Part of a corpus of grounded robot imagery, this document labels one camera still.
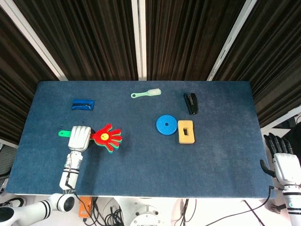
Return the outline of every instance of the black stapler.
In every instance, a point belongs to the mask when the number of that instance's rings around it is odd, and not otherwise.
[[[184,99],[189,111],[189,114],[198,113],[198,100],[195,93],[186,94],[184,93]]]

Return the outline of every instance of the striped curtain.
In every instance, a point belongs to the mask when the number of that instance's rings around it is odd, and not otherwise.
[[[301,105],[301,1],[258,1],[215,81],[250,81],[261,127]]]
[[[57,80],[0,8],[0,139],[18,144],[39,81]]]
[[[14,0],[68,80],[138,80],[129,0]]]
[[[244,3],[146,0],[147,79],[205,81]]]

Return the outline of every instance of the blue disc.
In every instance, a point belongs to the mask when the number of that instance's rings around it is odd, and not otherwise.
[[[163,135],[172,135],[177,131],[177,120],[168,114],[162,115],[156,122],[157,130]]]

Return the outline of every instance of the black cable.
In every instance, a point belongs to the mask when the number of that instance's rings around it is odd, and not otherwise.
[[[259,207],[256,207],[256,208],[254,208],[254,209],[251,209],[251,210],[248,210],[248,211],[244,211],[244,212],[241,212],[241,213],[236,213],[236,214],[232,214],[232,215],[225,216],[225,217],[220,218],[220,219],[218,219],[218,220],[216,220],[216,221],[214,221],[214,222],[211,222],[210,224],[205,225],[205,226],[212,225],[212,224],[214,224],[214,223],[216,223],[216,222],[218,222],[218,221],[220,221],[220,220],[223,220],[223,219],[225,219],[225,218],[229,218],[229,217],[236,216],[236,215],[239,215],[239,214],[247,213],[247,212],[250,212],[250,211],[253,211],[253,210],[258,209],[258,208],[260,208],[261,206],[264,206],[264,205],[268,202],[268,200],[269,200],[269,198],[270,198],[270,196],[271,196],[271,191],[272,191],[272,189],[274,189],[274,187],[273,187],[273,186],[269,186],[269,195],[268,195],[267,199],[264,201],[264,203],[261,204]]]
[[[103,215],[103,212],[104,212],[105,208],[107,207],[107,205],[108,205],[113,199],[114,199],[114,198],[111,198],[111,199],[107,202],[107,204],[104,206],[104,208],[103,208],[103,210],[102,210],[102,215]]]
[[[8,206],[12,201],[15,201],[15,200],[18,200],[20,202],[19,206],[17,206],[17,207],[23,206],[23,204],[24,204],[23,198],[16,197],[16,198],[9,199],[6,202],[0,203],[0,207],[1,206]]]
[[[262,226],[265,226],[264,223],[262,222],[262,220],[259,218],[259,216],[257,216],[257,214],[254,212],[254,210],[251,208],[251,206],[247,203],[246,200],[243,200],[246,205],[250,208],[250,210],[252,210],[252,213],[255,215],[255,217],[258,219],[259,223],[261,223]]]
[[[97,206],[97,201],[98,197],[95,197],[93,198],[93,207],[92,207],[92,221],[93,223],[92,224],[87,224],[86,221],[87,219],[83,219],[83,222],[85,223],[85,225],[87,226],[91,226],[91,225],[96,225],[95,223],[98,223],[100,226],[124,226],[124,223],[123,223],[123,220],[122,220],[122,211],[121,211],[121,208],[119,206],[119,209],[115,210],[113,212],[113,207],[111,206],[110,207],[110,211],[111,213],[108,214],[105,218],[103,218],[102,214],[99,212],[99,209],[98,209],[98,206]],[[100,223],[98,218],[99,216],[101,217],[101,219],[103,220],[104,224]]]
[[[69,191],[71,191],[73,189],[73,187],[71,185],[68,184],[69,182],[69,178],[70,178],[70,173],[71,173],[71,166],[70,166],[70,169],[69,169],[69,172],[67,174],[67,177],[66,177],[66,182],[65,182],[65,186],[67,186],[68,188],[70,188]]]
[[[187,207],[188,207],[188,202],[189,202],[189,199],[186,199],[185,204],[183,206],[183,210],[181,212],[181,217],[176,220],[176,222],[174,223],[174,226],[181,219],[182,219],[182,221],[181,221],[180,226],[186,226],[186,223],[189,222],[189,221],[191,221],[191,219],[193,218],[194,213],[196,212],[196,208],[197,208],[197,200],[196,200],[196,204],[194,206],[194,211],[193,211],[193,214],[192,214],[191,218],[189,220],[186,220],[186,210],[187,210]]]
[[[196,212],[196,209],[197,209],[197,199],[196,199],[196,204],[195,204],[195,206],[194,206],[194,211],[193,211],[193,214],[192,214],[191,218],[190,218],[188,221],[186,221],[186,222],[189,222],[189,221],[191,221],[191,219],[192,219],[192,218],[193,218],[193,216],[194,216],[194,213]]]

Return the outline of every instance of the toothbrush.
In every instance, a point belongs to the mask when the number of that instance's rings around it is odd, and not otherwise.
[[[161,95],[160,89],[150,89],[144,93],[132,93],[131,98],[142,97],[142,96],[156,96],[156,95]]]

